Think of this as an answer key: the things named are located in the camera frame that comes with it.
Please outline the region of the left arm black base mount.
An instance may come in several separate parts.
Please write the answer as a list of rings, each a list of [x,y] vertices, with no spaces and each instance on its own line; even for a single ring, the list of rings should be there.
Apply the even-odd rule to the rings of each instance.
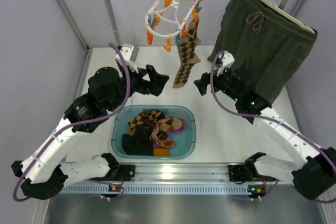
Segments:
[[[135,176],[135,165],[120,165],[117,172],[107,174],[105,177],[95,177],[91,180],[103,182],[130,182]]]

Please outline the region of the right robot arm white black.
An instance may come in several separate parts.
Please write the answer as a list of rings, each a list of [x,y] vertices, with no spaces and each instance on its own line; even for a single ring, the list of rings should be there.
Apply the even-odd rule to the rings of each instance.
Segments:
[[[221,91],[234,100],[236,111],[225,111],[245,118],[264,131],[292,159],[288,162],[258,152],[244,162],[250,178],[263,175],[282,180],[304,198],[316,202],[335,185],[335,149],[318,146],[290,126],[265,98],[256,93],[249,70],[213,70],[202,74],[194,84],[201,95],[210,88],[213,95]]]

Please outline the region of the brown yellow argyle sock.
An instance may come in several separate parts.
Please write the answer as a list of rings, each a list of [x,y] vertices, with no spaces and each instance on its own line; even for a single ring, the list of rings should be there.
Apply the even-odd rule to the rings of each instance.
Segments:
[[[129,133],[130,135],[134,135],[138,125],[143,126],[145,129],[154,129],[157,122],[164,118],[165,114],[160,110],[151,109],[148,111],[142,111],[128,122]]]

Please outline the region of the brown orange argyle sock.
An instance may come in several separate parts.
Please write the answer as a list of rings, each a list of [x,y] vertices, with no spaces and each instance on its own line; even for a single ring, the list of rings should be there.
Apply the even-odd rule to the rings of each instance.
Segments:
[[[174,147],[175,142],[169,138],[168,133],[179,130],[182,126],[182,120],[177,118],[160,119],[150,135],[150,140],[163,148]]]

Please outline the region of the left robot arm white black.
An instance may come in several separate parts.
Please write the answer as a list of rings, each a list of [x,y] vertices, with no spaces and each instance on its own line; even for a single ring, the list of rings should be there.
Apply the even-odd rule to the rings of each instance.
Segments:
[[[77,182],[117,177],[120,165],[110,153],[84,162],[62,160],[80,140],[117,114],[134,93],[159,96],[168,80],[152,65],[136,72],[113,67],[98,69],[88,79],[88,92],[73,101],[49,138],[29,158],[12,163],[12,171],[19,177],[16,188],[26,199],[46,200]]]

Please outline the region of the white clip sock hanger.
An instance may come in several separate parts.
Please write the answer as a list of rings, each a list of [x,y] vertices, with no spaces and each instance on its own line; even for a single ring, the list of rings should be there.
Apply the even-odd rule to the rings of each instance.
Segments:
[[[153,44],[154,38],[164,39],[163,48],[170,52],[172,41],[176,46],[182,44],[182,38],[187,36],[186,23],[189,19],[198,22],[199,3],[202,0],[156,0],[147,11],[144,23],[146,27],[146,42]]]

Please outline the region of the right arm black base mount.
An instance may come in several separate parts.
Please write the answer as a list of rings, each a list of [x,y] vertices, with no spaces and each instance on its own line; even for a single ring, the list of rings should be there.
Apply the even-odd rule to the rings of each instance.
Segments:
[[[234,164],[228,165],[229,180],[231,182],[275,182],[276,179],[266,175],[260,175],[254,165]]]

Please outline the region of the maroon orange striped sock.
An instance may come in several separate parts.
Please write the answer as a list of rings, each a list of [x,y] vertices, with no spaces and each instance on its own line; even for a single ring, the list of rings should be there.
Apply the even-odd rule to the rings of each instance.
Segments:
[[[153,144],[153,155],[154,156],[170,156],[170,149],[162,147],[157,144]]]

